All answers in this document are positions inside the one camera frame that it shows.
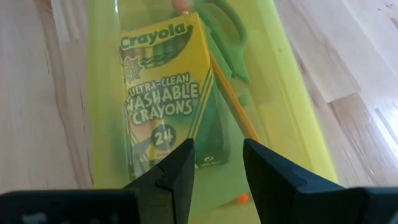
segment crayola logo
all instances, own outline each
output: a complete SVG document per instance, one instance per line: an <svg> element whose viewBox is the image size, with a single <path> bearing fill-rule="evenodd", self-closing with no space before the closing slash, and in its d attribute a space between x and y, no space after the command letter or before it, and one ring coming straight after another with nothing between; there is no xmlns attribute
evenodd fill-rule
<svg viewBox="0 0 398 224"><path fill-rule="evenodd" d="M181 23L176 26L169 24L167 29L162 29L155 32L150 32L147 34L141 34L134 37L125 36L122 38L121 48L122 50L127 50L132 47L142 47L142 45L154 45L156 40L166 39L169 37L174 37L180 34L186 33L187 29L185 24Z"/></svg>

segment yellow crayon box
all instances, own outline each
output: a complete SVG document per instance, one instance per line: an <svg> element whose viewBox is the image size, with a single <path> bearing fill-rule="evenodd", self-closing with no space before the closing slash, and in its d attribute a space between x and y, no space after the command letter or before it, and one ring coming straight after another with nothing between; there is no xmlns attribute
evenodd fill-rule
<svg viewBox="0 0 398 224"><path fill-rule="evenodd" d="M198 14L123 32L119 50L130 173L141 175L187 138L204 147L217 123L216 87ZM213 109L206 111L209 99ZM200 128L207 133L197 138Z"/></svg>

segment floor plank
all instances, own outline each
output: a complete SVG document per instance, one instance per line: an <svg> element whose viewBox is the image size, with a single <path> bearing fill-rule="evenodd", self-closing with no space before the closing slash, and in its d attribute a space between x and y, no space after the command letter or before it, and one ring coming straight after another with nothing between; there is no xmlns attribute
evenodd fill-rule
<svg viewBox="0 0 398 224"><path fill-rule="evenodd" d="M76 181L79 188L91 188L90 124L85 106L87 27L83 27L86 22L78 21L87 17L81 6L84 2L53 0L50 6L49 1L35 2L45 31L57 106L65 126Z"/></svg>
<svg viewBox="0 0 398 224"><path fill-rule="evenodd" d="M75 188L65 127L57 107L53 68L33 1L0 1L1 144L6 150L0 192Z"/></svg>
<svg viewBox="0 0 398 224"><path fill-rule="evenodd" d="M398 158L358 94L330 103L341 129L348 137L372 183L398 184Z"/></svg>
<svg viewBox="0 0 398 224"><path fill-rule="evenodd" d="M351 15L379 52L395 76L398 76L398 29L390 13L394 4L380 0L343 0Z"/></svg>
<svg viewBox="0 0 398 224"><path fill-rule="evenodd" d="M391 22L398 29L398 4L395 0L381 0L384 7L378 8L381 12L385 13L390 18Z"/></svg>
<svg viewBox="0 0 398 224"><path fill-rule="evenodd" d="M275 3L292 45L302 56L323 98L330 102L359 91L346 62L316 23L317 17L307 9L309 4L303 0L277 0Z"/></svg>
<svg viewBox="0 0 398 224"><path fill-rule="evenodd" d="M383 125L398 145L398 107L394 102L375 109Z"/></svg>
<svg viewBox="0 0 398 224"><path fill-rule="evenodd" d="M379 105L388 103L397 98L398 89L396 88L396 83L398 82L398 78L384 60L381 55L382 52L379 52L374 46L367 33L363 31L359 22L342 0L290 0L290 4L279 4L279 2L284 1L289 0L276 0L276 3L279 5L282 18L286 17L286 19L284 19L287 21L286 24L295 24L299 18L289 17L290 13L294 14L292 9L288 10L286 13L282 12L291 8L291 5L295 5L297 8L301 7L302 12L312 18L312 20L308 20L308 22L311 23L311 26L315 29L315 31L310 30L305 33L317 32L327 37L328 49L332 49L332 51L339 56L339 60L345 64L349 73L352 74L361 89L361 96L364 97L364 101L367 105L371 105L372 108L377 108ZM288 32L289 38L292 39L292 44L297 46L301 45L304 50L311 49L313 45L312 42L294 42L295 37L300 33L300 29L305 27L303 24L297 24L296 26L297 30L295 30L295 32ZM304 54L302 54L302 57L306 64L316 62L315 60L310 60L307 63ZM316 73L316 75L313 75L313 77L317 76L322 76L322 74ZM313 79L321 93L324 88L328 89L327 82L320 85L317 78ZM336 85L342 85L344 83L346 83L346 81L338 82ZM329 99L325 97L325 94L323 94L323 96L326 101L329 101Z"/></svg>
<svg viewBox="0 0 398 224"><path fill-rule="evenodd" d="M309 71L307 70L307 66L301 60L297 52L295 52L295 57L301 69L308 93L312 99L313 107L322 126L330 149L330 154L335 162L335 169L338 173L340 184L346 187L374 185L365 172L365 168L358 156L354 153L354 147L342 132L331 108L322 98L319 89L308 74Z"/></svg>

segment scissors handle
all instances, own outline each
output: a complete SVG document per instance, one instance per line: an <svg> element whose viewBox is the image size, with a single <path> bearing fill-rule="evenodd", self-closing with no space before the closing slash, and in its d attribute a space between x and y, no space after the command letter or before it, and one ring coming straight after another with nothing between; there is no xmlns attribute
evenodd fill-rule
<svg viewBox="0 0 398 224"><path fill-rule="evenodd" d="M233 42L228 38L228 34L226 34L221 27L223 24L221 24L221 21L219 21L214 13L207 8L207 4L216 6L227 15L238 32L239 42ZM248 83L249 75L244 62L244 49L247 46L248 34L239 15L231 5L224 0L199 0L196 3L196 9L203 22L210 28L211 37L225 58L233 76Z"/></svg>

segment translucent yellow plastic container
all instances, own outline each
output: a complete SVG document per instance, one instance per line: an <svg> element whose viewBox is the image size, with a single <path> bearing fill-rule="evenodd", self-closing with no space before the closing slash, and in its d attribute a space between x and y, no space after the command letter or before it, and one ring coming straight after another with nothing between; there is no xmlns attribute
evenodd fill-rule
<svg viewBox="0 0 398 224"><path fill-rule="evenodd" d="M258 140L337 182L274 2L189 4L190 13L181 16L168 0L89 1L95 187L124 187L179 142L194 138L192 222L236 223L237 212L255 222L250 202L224 206L249 193L242 151L245 135L250 136L222 94L210 54ZM135 161L138 149L143 157Z"/></svg>

